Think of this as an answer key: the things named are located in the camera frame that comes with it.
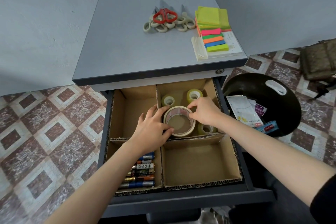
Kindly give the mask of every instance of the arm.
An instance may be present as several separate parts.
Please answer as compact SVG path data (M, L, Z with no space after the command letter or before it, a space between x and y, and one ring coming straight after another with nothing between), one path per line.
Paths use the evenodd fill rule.
M225 115L208 97L191 102L188 108L195 106L191 118L229 134L308 206L336 173L327 164Z
M157 150L174 132L160 122L169 106L150 108L146 118L139 118L133 136L113 156L80 186L45 223L97 223L109 201L134 163L146 153Z

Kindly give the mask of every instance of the person's left hand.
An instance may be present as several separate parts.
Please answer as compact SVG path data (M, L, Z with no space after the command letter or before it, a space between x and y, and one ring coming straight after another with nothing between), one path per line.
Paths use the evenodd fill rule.
M174 133L174 128L160 121L163 113L169 109L169 105L161 107L153 115L156 107L157 105L151 107L145 118L144 114L140 115L133 136L128 140L137 151L139 150L140 156L159 149Z

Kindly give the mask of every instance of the battery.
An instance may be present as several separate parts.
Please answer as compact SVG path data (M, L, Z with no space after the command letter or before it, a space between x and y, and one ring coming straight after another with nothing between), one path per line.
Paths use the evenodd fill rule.
M137 169L153 169L154 163L137 164L136 168Z
M152 175L154 174L154 169L139 169L136 171L135 175Z
M131 170L127 173L126 175L127 177L130 177L130 176L135 176L135 170Z
M154 181L145 182L125 182L120 184L119 189L132 189L132 188L143 188L143 187L153 187L155 186Z
M146 154L139 158L139 160L145 160L145 159L154 159L154 153Z
M144 159L144 160L138 160L136 164L145 164L145 163L152 163L152 159Z
M123 180L123 182L134 182L135 181L135 176L133 176L133 177L126 177L124 180Z
M154 180L154 175L139 175L136 181L152 181Z

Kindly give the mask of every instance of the tiled floor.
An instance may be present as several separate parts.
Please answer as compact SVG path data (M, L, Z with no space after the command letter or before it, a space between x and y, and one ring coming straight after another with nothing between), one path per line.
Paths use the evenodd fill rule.
M297 95L302 120L283 142L336 167L336 90L316 101L299 51L251 56L246 72L270 75ZM106 99L89 86L0 98L0 222L41 223L96 170Z

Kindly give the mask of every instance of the forearm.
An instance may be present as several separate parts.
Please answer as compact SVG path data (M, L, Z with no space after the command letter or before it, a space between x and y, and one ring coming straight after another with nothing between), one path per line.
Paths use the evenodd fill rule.
M131 143L124 143L45 223L97 223L140 156Z
M319 189L335 174L327 164L265 135L230 116L215 118L215 126L235 139L283 185L310 205Z

